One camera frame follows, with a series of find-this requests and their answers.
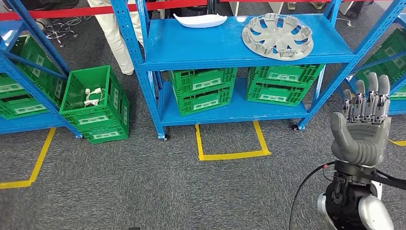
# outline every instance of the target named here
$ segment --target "red barrier rope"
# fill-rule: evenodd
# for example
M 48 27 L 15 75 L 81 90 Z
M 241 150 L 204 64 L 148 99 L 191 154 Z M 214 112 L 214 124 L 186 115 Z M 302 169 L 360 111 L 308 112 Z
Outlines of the red barrier rope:
M 220 2 L 230 2 L 230 1 L 239 1 L 239 2 L 311 2 L 315 0 L 220 0 Z M 341 0 L 341 1 L 365 1 L 365 0 Z
M 182 8 L 190 6 L 202 6 L 207 5 L 207 0 L 170 0 L 170 1 L 157 1 L 148 2 L 147 9 L 149 11 L 159 10 L 159 9 L 172 9 L 172 8 Z M 136 5 L 128 5 L 128 9 L 131 12 L 137 11 Z M 95 14 L 106 14 L 113 13 L 113 8 L 111 6 L 102 7 L 85 7 L 85 8 L 73 8 L 66 10 L 57 11 L 29 11 L 29 14 L 34 19 L 37 18 L 69 18 L 69 17 L 79 17 L 79 16 L 91 16 Z M 0 21 L 9 20 L 19 20 L 20 17 L 14 13 L 0 13 Z

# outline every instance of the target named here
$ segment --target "shelf board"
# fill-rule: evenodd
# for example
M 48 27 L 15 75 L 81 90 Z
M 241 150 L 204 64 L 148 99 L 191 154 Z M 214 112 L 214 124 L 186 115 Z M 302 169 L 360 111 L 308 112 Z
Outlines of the shelf board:
M 17 41 L 24 29 L 22 21 L 3 21 L 0 22 L 0 36 L 3 41 L 0 43 L 0 49 L 9 51 L 15 41 Z
M 399 16 L 395 19 L 395 23 L 401 24 L 406 29 L 406 13 L 400 13 Z
M 310 55 L 295 61 L 262 57 L 243 43 L 243 27 L 252 16 L 228 17 L 222 25 L 194 29 L 176 19 L 152 20 L 143 64 L 146 70 L 301 65 L 349 62 L 355 55 L 323 14 L 293 15 L 313 31 Z
M 0 134 L 62 127 L 63 123 L 52 113 L 43 113 L 12 120 L 0 117 Z
M 160 91 L 159 111 L 163 126 L 182 126 L 223 122 L 241 122 L 254 120 L 274 120 L 307 117 L 303 105 L 290 107 L 277 104 L 248 102 L 245 100 L 246 80 L 236 79 L 234 92 L 229 105 L 203 111 L 200 113 L 180 116 L 175 95 L 169 81 L 163 83 Z
M 391 100 L 389 115 L 406 114 L 406 100 Z

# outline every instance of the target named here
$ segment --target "shelf foot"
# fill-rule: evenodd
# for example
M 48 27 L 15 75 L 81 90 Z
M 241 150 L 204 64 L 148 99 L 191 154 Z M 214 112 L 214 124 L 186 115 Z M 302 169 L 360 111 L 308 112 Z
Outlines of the shelf foot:
M 298 126 L 298 125 L 292 125 L 292 126 L 291 126 L 291 129 L 292 129 L 293 131 L 299 131 L 299 130 L 304 130 L 305 127 L 301 127 L 301 126 Z
M 170 135 L 168 134 L 158 134 L 158 139 L 160 140 L 168 140 L 170 138 Z

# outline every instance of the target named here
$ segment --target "silver wheel cover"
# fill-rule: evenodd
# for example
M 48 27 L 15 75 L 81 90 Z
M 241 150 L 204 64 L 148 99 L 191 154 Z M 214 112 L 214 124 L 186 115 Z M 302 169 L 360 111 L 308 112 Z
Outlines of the silver wheel cover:
M 292 16 L 267 13 L 252 18 L 242 30 L 244 44 L 253 52 L 277 60 L 298 60 L 313 49 L 312 31 Z

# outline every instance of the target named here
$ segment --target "white curved plastic part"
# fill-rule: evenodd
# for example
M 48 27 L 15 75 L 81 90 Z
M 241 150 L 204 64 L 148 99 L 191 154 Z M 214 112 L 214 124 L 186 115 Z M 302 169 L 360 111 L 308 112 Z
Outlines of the white curved plastic part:
M 173 16 L 178 20 L 180 24 L 190 28 L 208 28 L 223 24 L 227 20 L 227 16 L 221 16 L 218 14 L 208 14 L 192 17 L 178 17 L 175 14 Z
M 295 17 L 267 13 L 252 18 L 242 31 L 253 52 L 277 60 L 298 60 L 313 49 L 312 31 Z

